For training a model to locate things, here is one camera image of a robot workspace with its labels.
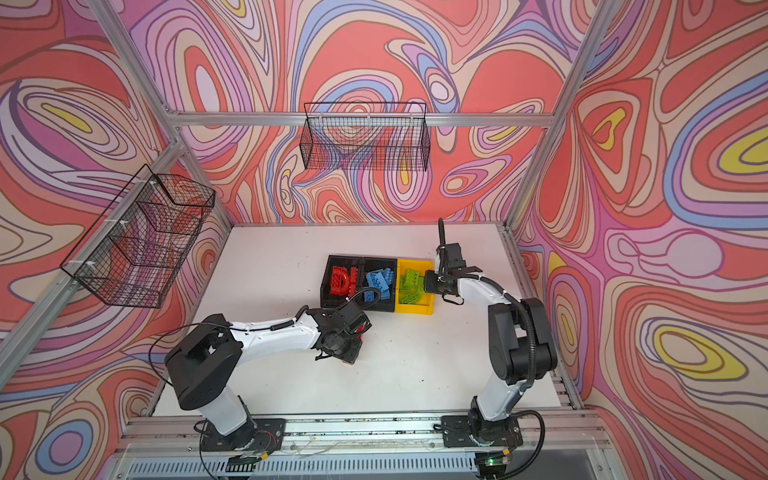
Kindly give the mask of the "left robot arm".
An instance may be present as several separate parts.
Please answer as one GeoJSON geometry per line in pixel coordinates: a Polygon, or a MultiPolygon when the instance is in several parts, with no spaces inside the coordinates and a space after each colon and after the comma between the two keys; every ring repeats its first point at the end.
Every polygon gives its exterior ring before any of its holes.
{"type": "Polygon", "coordinates": [[[165,356],[169,381],[179,407],[197,411],[206,421],[205,451],[267,452],[279,445],[258,427],[248,407],[229,386],[241,364],[289,351],[315,350],[318,360],[354,364],[362,335],[371,328],[354,300],[336,308],[302,306],[286,319],[261,323],[229,322],[212,314],[196,324],[165,356]]]}

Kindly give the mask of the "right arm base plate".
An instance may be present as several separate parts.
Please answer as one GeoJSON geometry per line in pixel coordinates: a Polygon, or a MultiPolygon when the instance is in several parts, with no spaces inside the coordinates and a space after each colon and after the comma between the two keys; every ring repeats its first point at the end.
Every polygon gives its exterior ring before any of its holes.
{"type": "Polygon", "coordinates": [[[515,450],[524,443],[518,421],[512,417],[487,421],[468,414],[445,415],[433,425],[433,430],[442,435],[447,448],[505,447],[515,450]]]}

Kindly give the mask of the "blue lego top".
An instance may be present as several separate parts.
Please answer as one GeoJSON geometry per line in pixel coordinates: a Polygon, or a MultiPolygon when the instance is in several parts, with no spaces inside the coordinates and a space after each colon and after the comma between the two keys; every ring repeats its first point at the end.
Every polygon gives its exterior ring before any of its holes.
{"type": "Polygon", "coordinates": [[[380,292],[381,300],[389,300],[393,291],[394,272],[384,268],[368,272],[365,275],[367,286],[380,292]]]}

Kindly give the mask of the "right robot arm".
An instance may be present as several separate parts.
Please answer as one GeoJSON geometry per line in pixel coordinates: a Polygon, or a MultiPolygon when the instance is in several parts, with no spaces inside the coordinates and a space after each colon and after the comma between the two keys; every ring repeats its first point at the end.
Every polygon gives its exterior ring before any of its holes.
{"type": "Polygon", "coordinates": [[[426,272],[425,291],[453,305],[486,313],[488,356],[493,374],[476,395],[465,431],[478,445],[514,432],[514,408],[534,383],[557,367],[546,308],[536,298],[518,299],[483,271],[467,264],[461,246],[440,240],[436,266],[426,272]]]}

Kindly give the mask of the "red arch lego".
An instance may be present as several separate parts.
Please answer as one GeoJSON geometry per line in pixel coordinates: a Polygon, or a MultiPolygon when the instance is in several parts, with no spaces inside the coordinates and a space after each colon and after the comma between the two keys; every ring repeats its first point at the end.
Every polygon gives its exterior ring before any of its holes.
{"type": "Polygon", "coordinates": [[[329,281],[329,293],[334,296],[351,297],[357,291],[358,268],[333,266],[329,281]]]}

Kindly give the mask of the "green lego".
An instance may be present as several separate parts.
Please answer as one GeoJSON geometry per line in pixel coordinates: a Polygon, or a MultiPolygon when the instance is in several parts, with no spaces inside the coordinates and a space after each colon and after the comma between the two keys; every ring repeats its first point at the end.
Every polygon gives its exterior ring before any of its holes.
{"type": "Polygon", "coordinates": [[[407,269],[400,277],[399,303],[414,305],[419,303],[424,295],[424,277],[417,270],[407,269]]]}

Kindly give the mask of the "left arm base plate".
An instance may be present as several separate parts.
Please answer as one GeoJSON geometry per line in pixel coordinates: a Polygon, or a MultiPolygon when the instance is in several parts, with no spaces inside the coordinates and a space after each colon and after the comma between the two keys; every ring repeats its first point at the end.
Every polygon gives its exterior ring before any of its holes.
{"type": "Polygon", "coordinates": [[[280,450],[286,425],[284,418],[253,417],[233,433],[223,435],[205,420],[202,424],[200,449],[203,452],[280,450]]]}

